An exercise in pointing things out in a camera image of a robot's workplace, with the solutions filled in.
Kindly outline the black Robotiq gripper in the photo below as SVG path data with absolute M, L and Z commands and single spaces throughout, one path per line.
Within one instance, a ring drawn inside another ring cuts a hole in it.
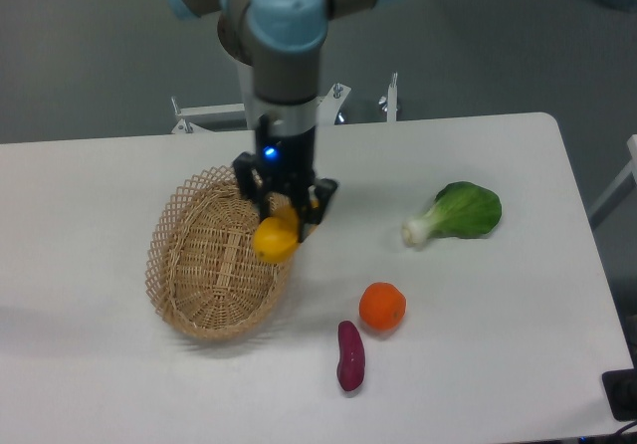
M 270 193 L 284 195 L 296 207 L 298 242 L 303 243 L 327 213 L 338 182 L 316 179 L 316 127 L 301 134 L 280 135 L 266 114 L 255 129 L 255 151 L 240 153 L 232 162 L 240 195 L 256 208 L 259 220 L 270 217 Z

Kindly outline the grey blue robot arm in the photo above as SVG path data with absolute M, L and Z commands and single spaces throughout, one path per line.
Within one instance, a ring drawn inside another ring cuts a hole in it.
M 321 48 L 330 21 L 392 0 L 167 0 L 176 16 L 216 13 L 225 51 L 250 68 L 246 106 L 255 149 L 233 162 L 241 195 L 271 212 L 272 194 L 287 197 L 302 243 L 321 223 L 338 188 L 314 169 Z

